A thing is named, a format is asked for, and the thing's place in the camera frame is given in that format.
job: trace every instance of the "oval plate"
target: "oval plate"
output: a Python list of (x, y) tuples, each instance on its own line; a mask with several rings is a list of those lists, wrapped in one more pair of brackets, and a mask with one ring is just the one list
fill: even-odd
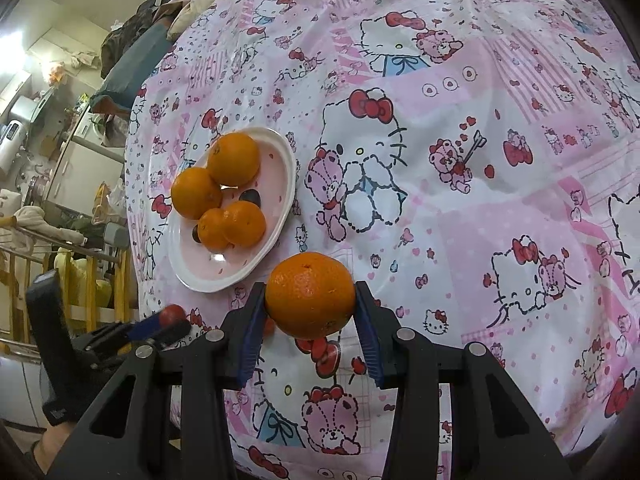
[[(178, 279), (197, 292), (217, 292), (244, 280), (275, 245), (282, 231), (296, 191), (296, 159), (287, 139), (269, 128), (243, 128), (260, 146), (260, 171), (252, 182), (222, 190), (226, 207), (245, 189), (260, 193), (260, 209), (267, 222), (262, 240), (249, 249), (227, 248), (222, 254), (209, 252), (191, 235), (197, 222), (169, 214), (169, 261)], [(207, 153), (196, 162), (204, 167)]]

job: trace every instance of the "pink tablecloth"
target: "pink tablecloth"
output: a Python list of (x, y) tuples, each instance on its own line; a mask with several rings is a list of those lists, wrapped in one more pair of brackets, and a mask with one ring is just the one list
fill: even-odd
[[(562, 452), (584, 448), (636, 384), (639, 98), (597, 0), (217, 0), (132, 114), (140, 309), (180, 304), (192, 340), (279, 261), (320, 251), (403, 325), (484, 342)], [(191, 292), (167, 257), (171, 182), (248, 124), (289, 140), (296, 201), (249, 278)], [(236, 460), (270, 479), (379, 476), (395, 393), (363, 374), (352, 323), (316, 344), (319, 359), (276, 332), (228, 394)], [(444, 388), (444, 476), (450, 420)]]

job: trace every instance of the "orange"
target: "orange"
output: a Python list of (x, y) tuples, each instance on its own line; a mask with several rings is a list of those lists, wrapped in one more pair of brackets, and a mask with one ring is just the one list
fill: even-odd
[(209, 251), (221, 253), (229, 245), (222, 234), (222, 209), (209, 209), (198, 220), (198, 238)]
[(265, 292), (271, 319), (284, 333), (305, 340), (344, 327), (355, 302), (355, 286), (347, 268), (320, 253), (296, 254), (278, 264)]
[(207, 156), (209, 174), (220, 186), (244, 186), (260, 169), (260, 149), (247, 134), (220, 137)]
[(266, 229), (264, 215), (253, 202), (238, 200), (225, 208), (222, 233), (229, 243), (252, 247), (260, 241)]
[(199, 220), (205, 211), (222, 204), (222, 191), (206, 168), (187, 168), (171, 186), (175, 210), (189, 220)]

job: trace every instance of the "wooden railing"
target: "wooden railing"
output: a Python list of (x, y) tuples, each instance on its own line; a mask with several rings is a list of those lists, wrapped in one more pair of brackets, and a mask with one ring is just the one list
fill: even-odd
[[(23, 234), (44, 242), (46, 245), (36, 245), (32, 254), (22, 254), (9, 246), (8, 237), (5, 232), (0, 232), (0, 252), (8, 256), (6, 270), (2, 272), (0, 281), (6, 282), (9, 293), (9, 330), (0, 329), (0, 347), (2, 344), (15, 346), (12, 353), (20, 355), (20, 348), (28, 348), (31, 355), (36, 351), (36, 347), (31, 345), (30, 321), (24, 301), (24, 292), (31, 285), (31, 279), (38, 272), (32, 272), (31, 264), (36, 263), (42, 266), (43, 271), (49, 268), (51, 254), (60, 254), (51, 251), (51, 245), (57, 245), (68, 249), (62, 253), (64, 264), (59, 266), (63, 272), (60, 275), (62, 288), (63, 311), (65, 319), (70, 328), (78, 330), (83, 328), (91, 332), (98, 327), (100, 322), (122, 321), (127, 322), (135, 316), (129, 309), (129, 286), (130, 286), (130, 251), (118, 250), (115, 255), (102, 251), (94, 251), (84, 247), (65, 243), (55, 238), (50, 238), (27, 229), (17, 228)], [(73, 253), (79, 253), (86, 257), (86, 277), (84, 304), (74, 305), (71, 298), (71, 259)], [(20, 283), (16, 278), (17, 264), (24, 261), (24, 273), (22, 275), (22, 294), (20, 294)], [(96, 303), (96, 275), (99, 261), (106, 261), (114, 264), (115, 274), (113, 279), (113, 305), (114, 309), (99, 308)]]

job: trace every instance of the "bed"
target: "bed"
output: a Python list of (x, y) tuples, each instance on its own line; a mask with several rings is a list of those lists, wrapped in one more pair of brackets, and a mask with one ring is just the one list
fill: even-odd
[[(640, 71), (600, 2), (202, 1), (130, 118), (141, 311), (183, 306), (188, 344), (282, 259), (329, 254), (404, 326), (483, 342), (563, 453), (589, 446), (636, 386), (640, 335)], [(171, 183), (249, 124), (290, 142), (296, 199), (249, 278), (196, 293), (168, 259)], [(269, 479), (378, 478), (395, 394), (365, 374), (353, 323), (315, 345), (276, 330), (226, 394), (236, 461)]]

